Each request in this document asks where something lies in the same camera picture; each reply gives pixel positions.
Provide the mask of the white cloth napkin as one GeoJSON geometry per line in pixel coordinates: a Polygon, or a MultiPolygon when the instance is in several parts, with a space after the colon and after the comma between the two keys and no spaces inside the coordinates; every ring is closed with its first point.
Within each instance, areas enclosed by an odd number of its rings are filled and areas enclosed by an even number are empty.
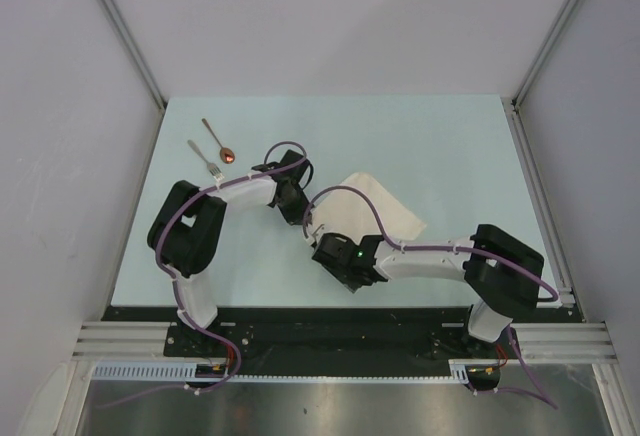
{"type": "Polygon", "coordinates": [[[325,233],[359,243],[363,236],[382,234],[378,223],[391,239],[401,241],[415,240],[427,226],[371,174],[356,172],[313,203],[306,230],[324,224],[325,233]]]}

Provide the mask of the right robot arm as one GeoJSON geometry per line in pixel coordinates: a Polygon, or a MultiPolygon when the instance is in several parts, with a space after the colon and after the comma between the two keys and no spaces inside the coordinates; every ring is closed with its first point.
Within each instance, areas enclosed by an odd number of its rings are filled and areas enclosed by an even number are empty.
{"type": "Polygon", "coordinates": [[[351,292],[410,278],[464,284],[477,296],[461,332],[473,357],[493,350],[514,320],[542,301],[544,258],[500,228],[481,224],[467,239],[410,248],[382,234],[356,243],[337,232],[321,232],[312,259],[351,292]]]}

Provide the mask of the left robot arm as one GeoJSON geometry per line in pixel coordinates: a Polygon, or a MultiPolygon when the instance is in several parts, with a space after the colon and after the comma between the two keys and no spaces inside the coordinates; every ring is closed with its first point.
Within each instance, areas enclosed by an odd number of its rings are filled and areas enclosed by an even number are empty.
{"type": "Polygon", "coordinates": [[[218,308],[203,273],[215,256],[227,211],[271,207],[287,224],[302,224],[309,204],[302,180],[310,180],[314,168],[300,144],[281,144],[291,148],[279,161],[266,160],[244,176],[203,189],[176,182],[147,235],[156,264],[171,279],[178,318],[189,326],[185,341],[199,355],[214,353],[221,343],[220,330],[211,325],[218,308]]]}

